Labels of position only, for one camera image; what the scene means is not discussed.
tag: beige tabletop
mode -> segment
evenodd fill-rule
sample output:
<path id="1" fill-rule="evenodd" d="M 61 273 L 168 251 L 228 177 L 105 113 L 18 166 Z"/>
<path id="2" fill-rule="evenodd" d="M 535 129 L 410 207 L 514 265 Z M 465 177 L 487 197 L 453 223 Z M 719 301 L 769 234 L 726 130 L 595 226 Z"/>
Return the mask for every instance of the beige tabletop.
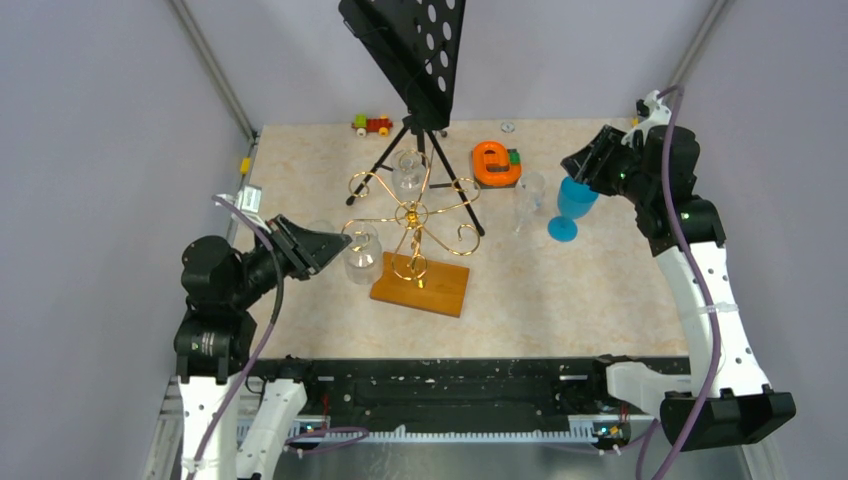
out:
<path id="1" fill-rule="evenodd" d="M 425 237 L 422 252 L 429 259 L 470 269 L 460 318 L 371 300 L 370 287 L 350 282 L 337 260 L 307 282 L 286 281 L 282 312 L 262 357 L 686 354 L 671 291 L 636 229 L 627 200 L 600 197 L 578 220 L 577 239 L 570 243 L 554 241 L 546 230 L 565 177 L 560 160 L 585 146 L 603 124 L 626 128 L 628 121 L 513 123 L 515 131 L 503 133 L 500 120 L 453 122 L 448 137 L 440 138 L 458 176 L 470 176 L 475 145 L 496 140 L 517 148 L 524 172 L 540 172 L 547 182 L 542 208 L 519 234 L 513 232 L 513 190 L 484 190 L 473 206 L 486 235 L 473 255 L 451 255 Z M 282 213 L 302 226 L 324 220 L 341 229 L 352 218 L 394 216 L 394 200 L 375 181 L 370 196 L 345 205 L 348 180 L 370 169 L 391 137 L 359 138 L 350 124 L 336 124 L 267 126 L 260 138 L 250 183 L 263 189 L 263 218 Z M 408 134 L 399 148 L 414 145 Z M 430 154 L 429 140 L 427 148 Z M 433 165 L 433 183 L 447 182 L 438 159 Z M 390 184 L 390 173 L 379 173 Z M 424 203 L 435 209 L 457 201 L 453 190 L 434 189 Z M 446 243 L 465 247 L 467 240 L 456 238 L 461 223 L 470 221 L 459 208 L 431 217 L 427 226 Z M 403 229 L 396 224 L 377 228 L 383 248 L 394 250 Z M 246 228 L 239 228 L 236 246 L 252 248 Z M 266 295 L 250 310 L 260 332 L 268 323 L 273 297 Z"/>

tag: black music stand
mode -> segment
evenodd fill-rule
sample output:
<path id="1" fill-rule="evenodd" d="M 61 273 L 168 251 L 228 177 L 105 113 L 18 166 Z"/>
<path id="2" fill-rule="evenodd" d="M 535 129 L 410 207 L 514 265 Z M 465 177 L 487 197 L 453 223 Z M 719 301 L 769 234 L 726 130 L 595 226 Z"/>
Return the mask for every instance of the black music stand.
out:
<path id="1" fill-rule="evenodd" d="M 411 131 L 419 152 L 427 151 L 424 136 L 430 138 L 452 182 L 430 188 L 451 186 L 456 175 L 433 132 L 450 124 L 465 0 L 341 0 L 339 12 L 409 111 L 409 116 L 403 119 L 403 128 L 371 167 L 371 173 L 381 167 L 391 170 L 383 163 L 406 132 Z M 370 179 L 370 175 L 366 176 L 355 193 L 359 194 Z M 468 201 L 465 192 L 458 193 L 463 202 Z M 351 195 L 347 204 L 353 205 L 354 201 L 356 197 Z M 484 235 L 471 205 L 466 204 L 465 208 L 474 227 Z"/>

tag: red toy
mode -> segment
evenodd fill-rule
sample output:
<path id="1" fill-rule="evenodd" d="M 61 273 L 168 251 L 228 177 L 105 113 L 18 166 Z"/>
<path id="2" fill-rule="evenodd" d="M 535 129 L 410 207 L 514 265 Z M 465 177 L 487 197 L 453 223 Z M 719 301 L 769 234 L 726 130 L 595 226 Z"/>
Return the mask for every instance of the red toy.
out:
<path id="1" fill-rule="evenodd" d="M 386 115 L 381 115 L 380 118 L 366 118 L 363 114 L 358 114 L 350 128 L 356 130 L 356 134 L 364 137 L 369 133 L 378 133 L 381 137 L 388 137 L 389 130 L 392 129 L 392 121 Z"/>

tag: wooden base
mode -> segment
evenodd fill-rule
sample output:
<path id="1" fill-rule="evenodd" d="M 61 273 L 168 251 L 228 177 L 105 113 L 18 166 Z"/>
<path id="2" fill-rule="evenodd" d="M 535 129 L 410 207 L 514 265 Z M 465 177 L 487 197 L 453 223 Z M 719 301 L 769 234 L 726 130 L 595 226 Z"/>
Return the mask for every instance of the wooden base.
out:
<path id="1" fill-rule="evenodd" d="M 383 253 L 383 276 L 371 287 L 371 298 L 404 307 L 417 308 L 459 318 L 469 270 L 465 267 L 430 261 L 424 288 L 399 278 L 392 270 L 392 253 Z M 398 255 L 395 265 L 401 273 L 410 257 Z"/>

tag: white wall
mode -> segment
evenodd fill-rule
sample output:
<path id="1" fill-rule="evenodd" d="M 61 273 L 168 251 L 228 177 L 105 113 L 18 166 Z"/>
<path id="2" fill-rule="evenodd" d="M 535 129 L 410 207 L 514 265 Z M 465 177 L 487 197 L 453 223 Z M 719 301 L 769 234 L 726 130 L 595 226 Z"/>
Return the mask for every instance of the white wall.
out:
<path id="1" fill-rule="evenodd" d="M 845 477 L 846 19 L 844 0 L 736 2 L 681 110 L 752 348 L 797 403 L 775 434 L 792 479 Z"/>
<path id="2" fill-rule="evenodd" d="M 247 151 L 162 0 L 0 2 L 0 478 L 139 478 Z"/>
<path id="3" fill-rule="evenodd" d="M 406 114 L 337 0 L 187 3 L 254 125 Z M 668 81 L 710 4 L 470 0 L 452 118 L 630 115 Z"/>

